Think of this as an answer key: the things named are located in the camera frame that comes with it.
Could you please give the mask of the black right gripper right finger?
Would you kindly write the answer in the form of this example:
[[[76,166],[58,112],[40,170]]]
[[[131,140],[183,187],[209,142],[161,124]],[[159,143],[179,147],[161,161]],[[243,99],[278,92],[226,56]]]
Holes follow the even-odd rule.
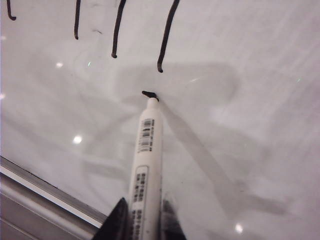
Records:
[[[186,240],[178,215],[176,199],[172,194],[164,194],[160,213],[160,240]]]

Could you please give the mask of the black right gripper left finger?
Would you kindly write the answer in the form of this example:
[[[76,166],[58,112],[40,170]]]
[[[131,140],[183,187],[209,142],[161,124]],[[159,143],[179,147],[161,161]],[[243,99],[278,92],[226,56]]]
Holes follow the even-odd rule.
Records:
[[[95,233],[93,240],[123,240],[125,238],[128,213],[128,203],[122,197]]]

